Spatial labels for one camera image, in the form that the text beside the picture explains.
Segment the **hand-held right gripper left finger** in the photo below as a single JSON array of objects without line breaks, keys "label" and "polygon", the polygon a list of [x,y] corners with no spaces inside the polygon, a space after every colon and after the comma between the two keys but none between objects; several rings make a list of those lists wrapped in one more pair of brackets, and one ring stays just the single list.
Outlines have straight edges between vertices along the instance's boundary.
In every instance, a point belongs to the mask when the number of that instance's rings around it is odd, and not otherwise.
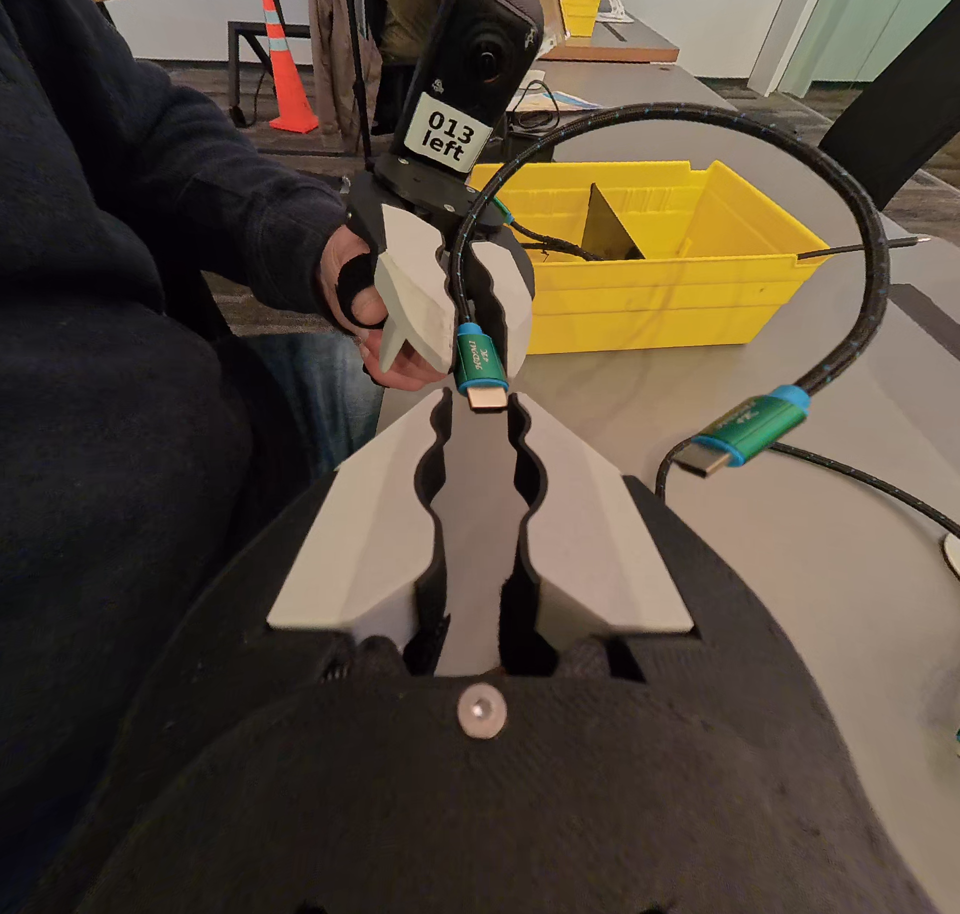
[{"label": "hand-held right gripper left finger", "polygon": [[390,640],[433,675],[450,628],[443,528],[452,392],[430,392],[339,465],[268,613],[275,630]]}]

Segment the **black office chair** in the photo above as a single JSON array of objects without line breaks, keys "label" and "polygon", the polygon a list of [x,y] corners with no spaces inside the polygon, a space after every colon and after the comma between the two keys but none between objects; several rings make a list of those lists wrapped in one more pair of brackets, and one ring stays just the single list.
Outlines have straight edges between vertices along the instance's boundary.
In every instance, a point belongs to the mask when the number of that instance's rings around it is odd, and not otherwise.
[{"label": "black office chair", "polygon": [[831,125],[819,148],[879,211],[959,131],[959,0],[950,0]]}]

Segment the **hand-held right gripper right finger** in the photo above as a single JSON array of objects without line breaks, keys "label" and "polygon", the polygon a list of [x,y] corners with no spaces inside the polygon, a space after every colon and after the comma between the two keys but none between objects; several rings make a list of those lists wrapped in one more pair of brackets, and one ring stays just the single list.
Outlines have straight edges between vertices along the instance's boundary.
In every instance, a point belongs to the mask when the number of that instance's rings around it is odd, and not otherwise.
[{"label": "hand-held right gripper right finger", "polygon": [[509,397],[508,436],[527,506],[508,577],[508,672],[549,675],[586,638],[689,635],[630,480],[527,394]]}]

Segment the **person's left hand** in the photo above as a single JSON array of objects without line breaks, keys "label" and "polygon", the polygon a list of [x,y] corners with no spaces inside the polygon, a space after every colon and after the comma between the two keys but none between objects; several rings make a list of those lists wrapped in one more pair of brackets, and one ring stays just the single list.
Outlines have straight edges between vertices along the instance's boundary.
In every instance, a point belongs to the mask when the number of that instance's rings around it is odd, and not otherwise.
[{"label": "person's left hand", "polygon": [[329,307],[333,320],[347,333],[356,338],[358,352],[371,379],[390,389],[416,392],[426,386],[442,382],[447,374],[433,368],[410,344],[403,345],[391,366],[383,370],[379,366],[382,329],[375,325],[384,320],[387,310],[375,287],[361,290],[351,302],[351,321],[343,312],[337,296],[337,286],[342,269],[355,258],[366,255],[369,246],[346,225],[337,227],[327,239],[321,253],[317,286]]}]

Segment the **orange traffic cone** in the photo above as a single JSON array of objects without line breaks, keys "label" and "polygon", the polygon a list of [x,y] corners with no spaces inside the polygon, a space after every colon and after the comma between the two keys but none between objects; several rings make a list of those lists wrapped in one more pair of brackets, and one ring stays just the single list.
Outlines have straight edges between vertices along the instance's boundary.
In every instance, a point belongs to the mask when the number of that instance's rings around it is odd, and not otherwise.
[{"label": "orange traffic cone", "polygon": [[309,134],[319,128],[319,119],[308,102],[276,0],[262,0],[262,7],[278,104],[278,116],[270,121],[270,128],[300,135]]}]

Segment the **person's blue jeans leg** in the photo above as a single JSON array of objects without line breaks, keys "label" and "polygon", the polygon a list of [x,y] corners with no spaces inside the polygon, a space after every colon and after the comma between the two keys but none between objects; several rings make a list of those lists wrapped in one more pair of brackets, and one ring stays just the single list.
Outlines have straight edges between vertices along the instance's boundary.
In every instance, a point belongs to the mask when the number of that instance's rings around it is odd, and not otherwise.
[{"label": "person's blue jeans leg", "polygon": [[364,371],[358,345],[333,332],[253,335],[291,408],[312,480],[337,469],[376,436],[383,389]]}]

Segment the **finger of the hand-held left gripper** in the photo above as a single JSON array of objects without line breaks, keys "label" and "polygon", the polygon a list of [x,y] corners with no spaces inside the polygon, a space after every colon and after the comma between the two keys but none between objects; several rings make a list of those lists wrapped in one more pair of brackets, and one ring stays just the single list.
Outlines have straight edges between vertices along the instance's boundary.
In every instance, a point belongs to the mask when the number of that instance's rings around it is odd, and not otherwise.
[{"label": "finger of the hand-held left gripper", "polygon": [[475,321],[493,341],[507,378],[520,372],[531,342],[535,276],[516,239],[468,244],[468,297]]},{"label": "finger of the hand-held left gripper", "polygon": [[385,248],[374,270],[374,287],[387,317],[382,328],[379,367],[393,367],[405,344],[442,375],[452,366],[456,308],[440,257],[438,229],[401,207],[383,204]]}]

